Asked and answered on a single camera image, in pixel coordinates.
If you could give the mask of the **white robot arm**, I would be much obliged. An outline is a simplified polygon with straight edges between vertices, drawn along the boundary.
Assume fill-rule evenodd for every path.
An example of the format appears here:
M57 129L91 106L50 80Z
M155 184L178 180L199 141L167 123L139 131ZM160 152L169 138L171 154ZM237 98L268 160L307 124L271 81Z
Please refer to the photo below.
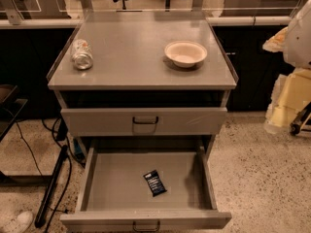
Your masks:
M266 40L262 48L281 52L284 61L294 67L289 75L277 78L266 111L264 129L275 134L289 129L311 102L311 0L287 27Z

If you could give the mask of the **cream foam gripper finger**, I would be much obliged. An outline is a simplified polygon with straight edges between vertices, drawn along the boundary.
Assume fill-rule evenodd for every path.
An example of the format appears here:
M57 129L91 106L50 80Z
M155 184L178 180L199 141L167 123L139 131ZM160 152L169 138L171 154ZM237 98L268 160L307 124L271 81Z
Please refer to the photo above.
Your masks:
M289 75L280 75L273 87L264 122L271 134L289 129L298 114L311 102L311 70L295 68Z
M283 51L287 31L288 31L287 27L281 29L274 36L266 40L262 45L262 48L270 52Z

